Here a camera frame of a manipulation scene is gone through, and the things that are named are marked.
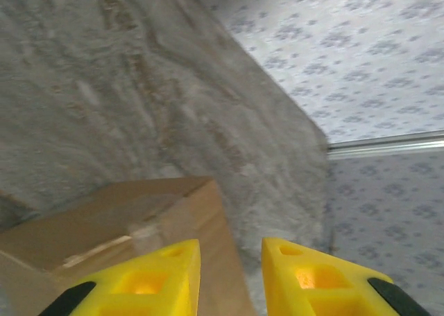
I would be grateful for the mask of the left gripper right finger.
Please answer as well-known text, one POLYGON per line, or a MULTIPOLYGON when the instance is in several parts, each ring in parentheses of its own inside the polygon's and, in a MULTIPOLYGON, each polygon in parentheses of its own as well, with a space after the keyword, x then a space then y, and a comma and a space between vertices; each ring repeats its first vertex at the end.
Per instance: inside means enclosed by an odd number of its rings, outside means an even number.
POLYGON ((268 315, 428 315, 389 276, 281 238, 263 238, 262 276, 268 315))

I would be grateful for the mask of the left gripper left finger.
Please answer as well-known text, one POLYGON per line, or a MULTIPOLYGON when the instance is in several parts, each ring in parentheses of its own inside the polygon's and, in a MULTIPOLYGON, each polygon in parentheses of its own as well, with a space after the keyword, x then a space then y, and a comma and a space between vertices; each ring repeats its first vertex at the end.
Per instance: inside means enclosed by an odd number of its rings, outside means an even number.
POLYGON ((198 313, 200 245, 163 247, 82 278, 42 315, 179 315, 198 313))

